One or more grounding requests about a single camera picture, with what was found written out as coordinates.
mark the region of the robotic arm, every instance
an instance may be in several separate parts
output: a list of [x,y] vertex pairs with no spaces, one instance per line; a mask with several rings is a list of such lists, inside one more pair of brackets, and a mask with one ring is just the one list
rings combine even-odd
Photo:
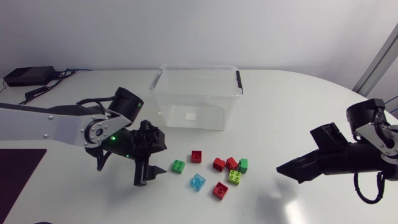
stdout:
[[[108,109],[101,102],[111,101]],[[85,103],[99,106],[85,108]],[[144,102],[130,91],[119,88],[110,98],[85,99],[77,105],[43,109],[0,103],[0,140],[51,139],[82,146],[97,159],[101,171],[113,153],[136,162],[134,185],[146,185],[165,170],[149,165],[152,153],[165,150],[164,133],[149,121],[129,131]]]
[[[311,131],[319,149],[277,167],[277,172],[300,184],[321,174],[354,173],[359,197],[366,203],[377,203],[384,193],[384,181],[398,180],[398,126],[387,122],[384,108],[380,99],[350,106],[347,119],[355,143],[348,142],[334,123],[325,124]],[[377,175],[379,193],[375,200],[369,200],[359,189],[358,173],[374,171],[380,171]]]

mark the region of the white label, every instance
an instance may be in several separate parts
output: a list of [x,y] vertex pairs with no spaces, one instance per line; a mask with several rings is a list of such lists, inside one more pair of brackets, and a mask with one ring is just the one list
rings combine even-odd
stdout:
[[185,119],[194,121],[197,119],[197,114],[196,113],[186,113],[185,114]]

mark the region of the white wall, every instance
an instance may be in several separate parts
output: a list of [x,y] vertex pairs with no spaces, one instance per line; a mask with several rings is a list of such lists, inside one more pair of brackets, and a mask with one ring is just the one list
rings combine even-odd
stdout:
[[1,0],[0,77],[16,67],[227,64],[352,88],[398,22],[398,1]]

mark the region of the toy brick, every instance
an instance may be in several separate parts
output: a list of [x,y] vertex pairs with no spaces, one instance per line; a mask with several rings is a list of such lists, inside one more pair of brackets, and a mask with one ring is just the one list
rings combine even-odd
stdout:
[[213,162],[213,168],[222,172],[225,166],[225,161],[222,161],[220,158],[216,158]]
[[201,163],[201,151],[192,151],[191,162]]
[[248,160],[241,159],[238,164],[238,171],[245,174],[248,171]]
[[228,176],[228,182],[234,185],[239,185],[242,173],[239,171],[231,170]]
[[238,168],[238,164],[234,160],[234,158],[230,157],[226,160],[226,167],[228,170],[236,170]]
[[213,195],[215,195],[219,199],[223,199],[223,197],[227,191],[228,191],[228,187],[225,186],[224,184],[218,182],[216,184],[216,187],[213,189]]
[[201,175],[195,174],[191,180],[191,187],[193,187],[195,190],[200,190],[203,185],[205,184],[206,179],[204,179]]
[[180,161],[180,160],[174,160],[174,163],[172,165],[172,171],[181,174],[182,171],[184,170],[185,163]]

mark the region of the black power adapter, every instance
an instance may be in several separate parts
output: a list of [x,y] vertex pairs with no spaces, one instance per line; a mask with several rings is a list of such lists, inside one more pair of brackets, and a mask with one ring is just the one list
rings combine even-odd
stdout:
[[17,68],[4,77],[9,86],[47,85],[53,80],[53,66]]

